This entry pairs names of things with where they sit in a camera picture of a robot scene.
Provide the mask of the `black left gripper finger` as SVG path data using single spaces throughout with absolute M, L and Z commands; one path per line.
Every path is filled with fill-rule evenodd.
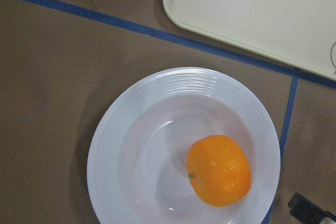
M 290 214 L 300 223 L 320 224 L 335 223 L 335 215 L 323 210 L 299 193 L 294 193 L 288 202 Z

